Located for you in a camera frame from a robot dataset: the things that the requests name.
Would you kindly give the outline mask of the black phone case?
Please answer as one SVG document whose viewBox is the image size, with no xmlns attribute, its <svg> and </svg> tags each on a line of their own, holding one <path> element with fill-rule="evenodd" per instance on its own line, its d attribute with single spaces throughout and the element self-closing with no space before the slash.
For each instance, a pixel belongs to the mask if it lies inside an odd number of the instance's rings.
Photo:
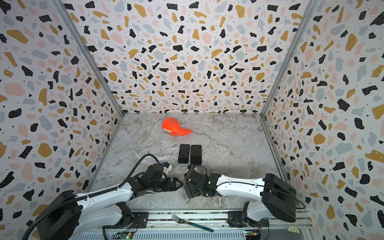
<svg viewBox="0 0 384 240">
<path fill-rule="evenodd" d="M 192 165 L 194 166 L 202 165 L 202 146 L 201 145 L 191 145 L 190 158 L 191 158 Z"/>
</svg>

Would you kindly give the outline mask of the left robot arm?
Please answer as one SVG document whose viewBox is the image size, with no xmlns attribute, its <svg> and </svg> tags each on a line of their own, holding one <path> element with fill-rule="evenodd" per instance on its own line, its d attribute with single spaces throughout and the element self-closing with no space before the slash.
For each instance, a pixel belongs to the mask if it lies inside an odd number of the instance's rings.
<svg viewBox="0 0 384 240">
<path fill-rule="evenodd" d="M 153 164 L 145 172 L 130 172 L 120 184 L 96 192 L 60 194 L 29 226 L 23 239 L 34 229 L 42 240 L 68 240 L 84 231 L 115 226 L 133 227 L 138 220 L 128 201 L 146 194 L 175 192 L 183 186 L 176 177 L 167 176 L 168 163 Z"/>
</svg>

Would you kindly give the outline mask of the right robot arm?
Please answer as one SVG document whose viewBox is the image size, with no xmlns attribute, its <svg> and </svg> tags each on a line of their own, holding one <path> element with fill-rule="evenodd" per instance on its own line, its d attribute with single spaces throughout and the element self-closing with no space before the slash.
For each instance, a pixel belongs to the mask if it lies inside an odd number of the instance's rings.
<svg viewBox="0 0 384 240">
<path fill-rule="evenodd" d="M 221 174 L 200 174 L 193 165 L 185 174 L 184 190 L 189 199 L 238 196 L 247 199 L 242 211 L 230 211 L 228 221 L 232 228 L 262 227 L 262 221 L 276 218 L 294 223 L 296 212 L 305 209 L 297 199 L 295 188 L 274 174 L 259 179 L 232 178 Z"/>
</svg>

